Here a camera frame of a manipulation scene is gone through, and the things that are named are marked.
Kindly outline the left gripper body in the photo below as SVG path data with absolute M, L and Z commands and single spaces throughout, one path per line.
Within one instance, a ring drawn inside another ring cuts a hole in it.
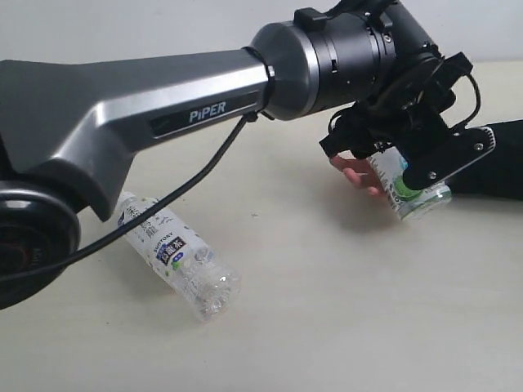
M 444 60 L 426 59 L 405 71 L 382 94 L 352 106 L 351 152 L 367 158 L 396 147 L 407 159 L 433 154 L 450 138 L 441 114 L 456 101 L 461 78 L 474 81 L 471 61 L 459 52 Z

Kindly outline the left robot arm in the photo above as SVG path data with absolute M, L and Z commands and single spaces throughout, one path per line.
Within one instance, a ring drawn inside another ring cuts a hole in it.
M 400 1 L 307 7 L 235 50 L 57 64 L 1 63 L 1 307 L 28 300 L 75 261 L 78 214 L 114 212 L 142 150 L 237 118 L 292 121 L 336 109 L 327 155 L 396 147 L 417 189 L 470 163 L 436 159 L 468 146 L 467 122 L 441 114 L 470 78 Z

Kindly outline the person's open hand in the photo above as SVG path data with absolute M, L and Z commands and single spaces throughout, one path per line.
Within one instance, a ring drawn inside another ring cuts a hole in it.
M 336 155 L 329 159 L 330 164 L 341 172 L 344 177 L 357 189 L 364 190 L 375 198 L 386 196 L 376 172 L 367 160 L 344 158 Z

